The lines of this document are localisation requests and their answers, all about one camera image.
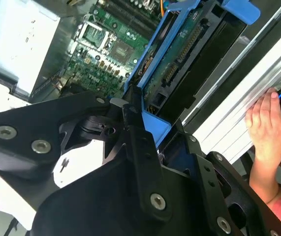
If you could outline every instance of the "white panel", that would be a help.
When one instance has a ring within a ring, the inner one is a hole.
[[[0,72],[29,94],[59,21],[32,0],[0,0]]]
[[[241,156],[251,146],[244,121],[246,110],[280,82],[281,39],[194,133],[202,150],[219,151],[231,162]]]

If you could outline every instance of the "screw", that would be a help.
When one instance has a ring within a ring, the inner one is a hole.
[[[102,98],[100,98],[100,97],[98,97],[97,99],[96,99],[99,103],[105,103],[105,101],[102,99]]]
[[[196,139],[193,136],[190,136],[189,139],[192,140],[193,142],[196,142]]]
[[[231,233],[231,227],[229,223],[226,221],[226,219],[224,219],[223,217],[219,216],[217,218],[217,224],[227,235]]]
[[[136,110],[136,108],[134,108],[134,107],[130,107],[129,109],[130,109],[132,112],[134,112],[134,113],[138,113],[137,110]]]
[[[11,126],[0,126],[0,139],[10,140],[17,136],[17,130]]]
[[[196,12],[194,13],[194,15],[193,15],[193,20],[195,20],[195,19],[197,18],[197,16],[198,16],[198,11],[196,11]]]
[[[270,235],[271,236],[279,236],[276,231],[270,230]]]
[[[32,150],[38,154],[46,154],[52,149],[51,144],[48,141],[42,139],[35,140],[31,144],[31,147]]]
[[[216,157],[217,157],[217,159],[218,159],[219,161],[222,161],[222,160],[223,160],[222,156],[220,156],[219,154],[216,154]]]
[[[151,202],[152,206],[157,210],[164,210],[165,209],[165,206],[166,206],[165,200],[158,193],[153,193],[150,196],[150,202]]]

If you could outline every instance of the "circuit board component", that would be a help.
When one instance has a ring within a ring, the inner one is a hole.
[[[91,12],[78,33],[65,76],[69,83],[101,96],[122,97],[148,40],[98,5]]]
[[[203,30],[201,25],[196,24],[200,20],[201,12],[201,9],[197,9],[189,14],[151,79],[146,84],[144,88],[144,99],[146,104],[153,102],[155,99],[153,97],[155,91],[160,86],[166,86],[172,82],[172,78],[180,68],[181,63],[184,61],[189,50],[196,42]]]

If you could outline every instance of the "blue plastic bracket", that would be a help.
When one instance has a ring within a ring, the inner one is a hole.
[[[249,0],[223,0],[221,6],[247,25],[253,24],[260,16],[260,10]]]
[[[141,80],[138,83],[138,87],[143,89],[149,79],[151,78],[152,74],[154,73],[155,69],[159,65],[160,61],[162,60],[164,54],[170,47],[173,39],[177,35],[178,31],[180,30],[181,26],[185,22],[185,19],[189,12],[193,9],[195,9],[198,4],[200,3],[200,0],[187,0],[183,2],[177,2],[173,3],[169,6],[167,11],[165,12],[164,17],[160,21],[155,33],[153,34],[150,42],[148,43],[148,46],[146,47],[143,55],[141,58],[138,60],[138,63],[129,76],[129,79],[125,83],[125,92],[128,89],[129,81],[130,79],[134,76],[136,73],[137,69],[141,66],[141,63],[146,56],[148,50],[153,44],[153,41],[157,37],[158,32],[160,31],[163,23],[165,22],[167,15],[170,12],[173,11],[179,11],[180,14],[178,15],[177,19],[175,20],[174,24],[172,25],[169,33],[167,34],[166,38],[164,39],[162,45],[158,49],[158,52],[156,53],[153,61],[150,63],[148,69],[146,70],[145,74],[141,78]],[[240,20],[245,22],[248,25],[253,24],[260,16],[260,11],[258,8],[256,8],[252,3],[250,3],[248,0],[224,0],[222,3],[222,8],[229,11],[236,17],[238,17]],[[168,134],[168,132],[171,130],[171,124],[158,118],[157,116],[145,111],[144,107],[144,101],[142,101],[142,117],[144,121],[144,125],[147,131],[151,132],[154,140],[156,147],[159,146],[159,144],[162,142],[164,137]]]

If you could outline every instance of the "person's hand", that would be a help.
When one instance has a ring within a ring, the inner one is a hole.
[[[274,88],[247,111],[246,125],[255,146],[255,158],[266,167],[276,168],[281,162],[281,108]]]

